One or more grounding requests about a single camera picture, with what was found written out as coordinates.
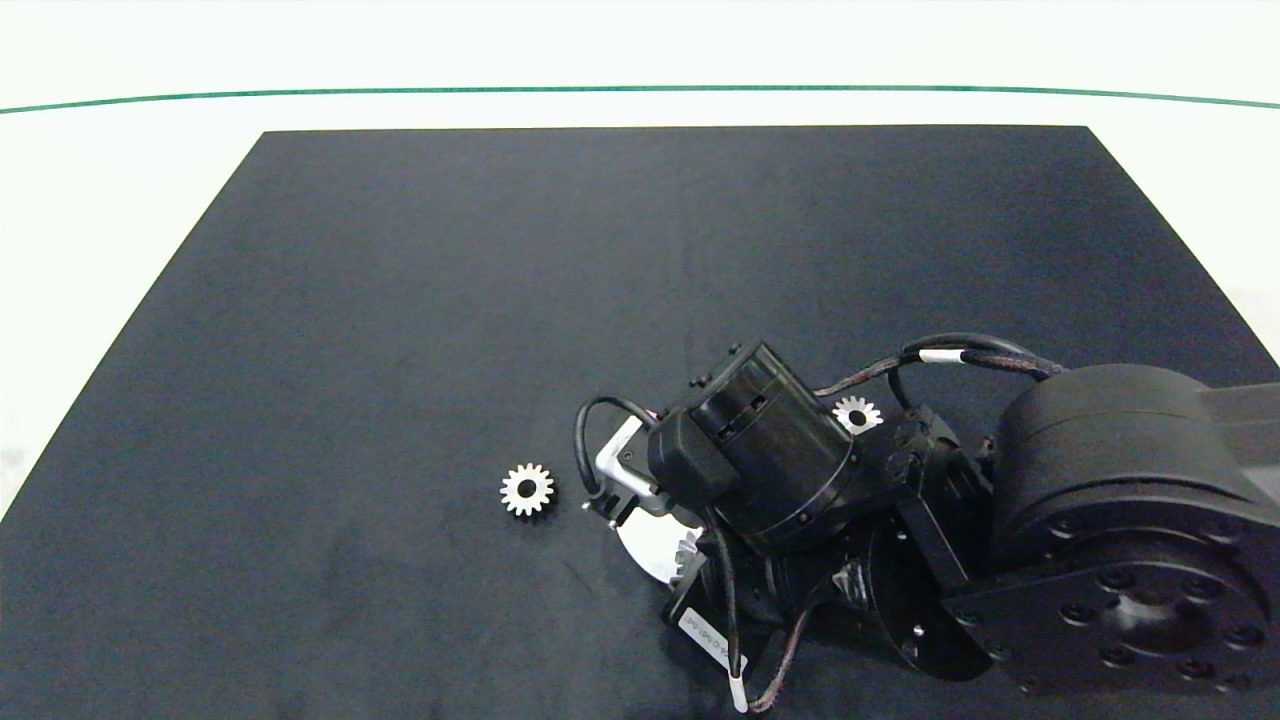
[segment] white gear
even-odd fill
[[[874,402],[867,402],[852,395],[840,398],[832,413],[835,413],[836,420],[840,420],[840,424],[855,436],[860,436],[884,421]]]
[[[520,486],[526,480],[534,483],[534,489],[529,495],[521,495]],[[502,480],[502,502],[507,506],[507,511],[515,512],[517,518],[521,515],[531,518],[550,503],[552,493],[556,492],[554,484],[556,480],[541,465],[532,462],[517,465],[515,470],[507,473],[507,479]]]

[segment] wire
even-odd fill
[[[782,657],[778,660],[777,670],[773,671],[773,679],[769,680],[768,687],[764,688],[760,697],[748,703],[751,712],[768,712],[773,707],[773,703],[777,702],[778,693],[782,692],[782,683],[787,679],[787,671],[791,670],[791,661],[795,660],[796,648],[800,647],[800,637],[804,634],[804,628],[809,623],[809,615],[813,614],[814,607],[817,607],[817,603],[805,603],[804,610],[791,623],[791,629],[787,632],[787,642],[782,650]]]
[[[739,638],[737,628],[737,587],[735,584],[733,573],[733,559],[730,553],[728,543],[724,542],[724,536],[721,532],[719,521],[716,519],[716,510],[708,507],[703,512],[703,523],[707,524],[707,536],[716,544],[717,553],[719,555],[721,566],[721,583],[724,585],[724,616],[726,616],[726,634],[728,635],[728,674],[730,682],[742,676],[742,651]],[[818,587],[814,587],[809,592],[809,597],[805,598],[804,607],[796,615],[796,619],[791,623],[791,629],[787,632],[786,644],[782,650],[782,657],[778,660],[778,666],[773,671],[773,678],[769,684],[764,688],[753,701],[749,701],[746,708],[751,714],[767,712],[773,703],[777,702],[778,694],[782,692],[782,683],[787,678],[787,673],[791,670],[791,661],[795,660],[796,650],[800,647],[800,638],[804,634],[805,624],[809,623],[809,616],[813,614],[813,609],[818,605],[814,602]]]
[[[716,543],[719,553],[721,582],[724,584],[724,615],[726,634],[728,635],[728,674],[731,678],[742,676],[742,650],[739,644],[737,633],[737,587],[733,584],[733,559],[728,551],[728,543],[721,533],[719,521],[716,520],[716,509],[707,506],[703,511],[703,523],[707,524],[707,534]]]
[[[824,388],[818,388],[813,391],[813,393],[817,395],[818,397],[827,397],[828,395],[836,395],[837,392],[845,388],[865,383],[872,378],[878,378],[890,370],[902,366],[902,364],[905,363],[904,357],[905,356],[902,355],[886,355],[884,357],[881,357],[879,360],[872,363],[870,365],[867,365],[861,370],[858,370],[851,375],[841,378],[835,384],[827,386]]]
[[[1012,355],[1034,355],[1030,350],[1007,341],[983,333],[937,333],[927,334],[902,346],[902,352],[914,352],[925,347],[973,347],[980,350],[1001,350]]]
[[[934,350],[959,350],[948,361],[964,363],[991,370],[1004,370],[1030,375],[1037,382],[1066,372],[1066,368],[1041,357],[1025,347],[1007,340],[982,333],[937,333],[924,336],[902,346],[897,355],[887,355],[838,382],[818,388],[814,395],[827,397],[861,384],[879,375],[888,375],[888,387],[902,409],[911,407],[911,400],[902,388],[899,370],[904,365],[937,361],[922,356]]]
[[[625,397],[613,395],[593,397],[577,409],[577,418],[573,420],[573,457],[577,460],[577,474],[582,478],[582,487],[586,488],[588,500],[596,500],[605,491],[604,483],[595,477],[595,470],[591,468],[591,459],[586,454],[586,415],[596,405],[613,405],[614,407],[626,410],[644,423],[645,430],[652,430],[658,425],[658,421],[654,420],[648,410]]]

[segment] screw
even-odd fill
[[[992,660],[997,662],[1004,662],[1014,656],[1014,648],[1009,643],[1002,642],[989,642],[986,644],[984,650]]]
[[[1079,602],[1068,602],[1059,610],[1062,615],[1062,620],[1069,625],[1083,626],[1093,621],[1098,616],[1097,611],[1087,605]]]
[[[1213,666],[1201,660],[1183,660],[1178,664],[1178,674],[1188,680],[1203,680],[1213,676]]]
[[[1262,630],[1253,625],[1231,625],[1222,633],[1222,639],[1231,650],[1247,650],[1262,644],[1263,637]]]
[[[1192,601],[1207,602],[1222,594],[1222,583],[1210,578],[1183,580],[1183,594]]]
[[[1120,592],[1133,587],[1133,574],[1120,569],[1103,570],[1098,573],[1098,584],[1105,591]]]
[[[1107,667],[1128,667],[1133,665],[1133,651],[1126,647],[1105,647],[1098,651],[1098,657]]]

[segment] black surface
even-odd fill
[[[266,135],[0,524],[0,715],[732,715],[662,588],[577,511],[575,407],[663,405],[751,337],[817,386],[951,329],[1280,378],[1083,128]],[[968,439],[1024,387],[904,379]],[[498,501],[529,461],[564,496],[539,525]],[[1277,701],[1023,700],[806,646],[774,716]]]

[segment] black motor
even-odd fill
[[[1041,382],[974,464],[901,392],[897,369],[918,361]],[[877,423],[842,425],[819,400],[884,374],[904,409]],[[997,664],[1024,693],[1234,692],[1280,674],[1280,384],[1066,372],[968,333],[818,391],[763,342],[690,384],[646,418],[654,491],[708,528],[663,615],[728,655],[787,630],[771,689],[810,619],[941,679]],[[594,506],[625,519],[599,487]]]

